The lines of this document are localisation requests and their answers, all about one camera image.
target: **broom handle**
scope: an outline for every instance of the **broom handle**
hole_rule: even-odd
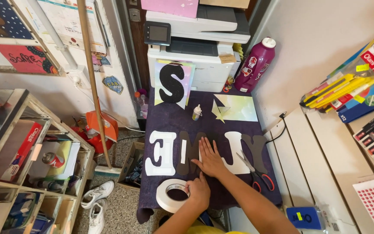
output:
[[[90,86],[92,88],[93,102],[95,103],[96,117],[98,119],[99,133],[101,134],[103,153],[105,154],[108,168],[112,169],[111,161],[109,160],[108,150],[106,148],[105,131],[103,130],[101,107],[99,105],[98,91],[96,89],[95,72],[93,70],[92,52],[90,48],[90,38],[89,38],[89,28],[87,25],[86,1],[77,0],[77,8],[79,10],[79,18],[80,18],[80,25],[82,29],[87,69],[89,70]]]

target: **bottle cap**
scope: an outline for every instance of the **bottle cap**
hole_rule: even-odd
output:
[[[262,40],[262,44],[268,48],[274,48],[276,46],[276,41],[270,37],[266,37]]]
[[[194,108],[194,112],[200,114],[202,112],[202,109],[200,108],[200,104]]]

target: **white sneaker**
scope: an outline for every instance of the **white sneaker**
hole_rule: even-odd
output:
[[[80,202],[81,206],[85,209],[91,208],[94,202],[109,196],[114,187],[115,184],[113,183],[113,180],[109,180],[101,184],[101,186],[87,191],[87,193],[85,193],[82,197],[82,201]]]
[[[100,199],[93,203],[89,213],[88,234],[101,234],[105,226],[105,210],[108,208],[108,201]]]

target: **electrical outlet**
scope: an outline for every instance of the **electrical outlet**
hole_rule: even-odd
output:
[[[67,77],[69,77],[69,79],[71,79],[73,83],[75,83],[77,80],[80,80],[80,82],[78,83],[78,86],[80,88],[91,89],[89,81],[89,72],[87,71],[86,66],[78,65],[77,69],[71,69],[69,65],[66,65],[64,71]]]

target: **tape roll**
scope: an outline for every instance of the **tape roll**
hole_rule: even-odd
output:
[[[176,201],[174,199],[171,199],[167,195],[167,192],[171,189],[180,189],[184,192],[186,183],[186,181],[180,179],[167,179],[162,184],[160,184],[157,188],[157,195],[155,196],[160,207],[168,212],[175,214],[175,212],[177,212],[177,210],[181,208],[181,206],[186,202],[188,198],[184,201]]]

